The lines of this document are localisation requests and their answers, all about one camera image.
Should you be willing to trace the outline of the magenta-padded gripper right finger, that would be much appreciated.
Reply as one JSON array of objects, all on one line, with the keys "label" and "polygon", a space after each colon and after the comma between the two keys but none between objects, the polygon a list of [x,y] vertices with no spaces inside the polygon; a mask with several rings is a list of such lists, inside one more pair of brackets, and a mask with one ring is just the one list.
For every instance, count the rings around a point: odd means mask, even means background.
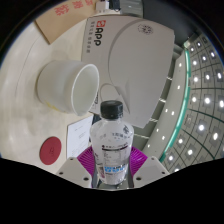
[{"label": "magenta-padded gripper right finger", "polygon": [[133,188],[143,187],[169,175],[167,169],[155,156],[147,157],[135,147],[131,149],[129,170]]}]

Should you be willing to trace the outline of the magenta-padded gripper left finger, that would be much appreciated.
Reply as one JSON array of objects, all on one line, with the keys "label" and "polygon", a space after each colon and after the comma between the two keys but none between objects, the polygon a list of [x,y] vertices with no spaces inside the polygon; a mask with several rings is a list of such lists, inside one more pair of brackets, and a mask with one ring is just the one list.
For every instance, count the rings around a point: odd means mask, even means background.
[{"label": "magenta-padded gripper left finger", "polygon": [[56,175],[81,187],[93,188],[97,177],[92,147],[85,149],[78,157],[69,157]]}]

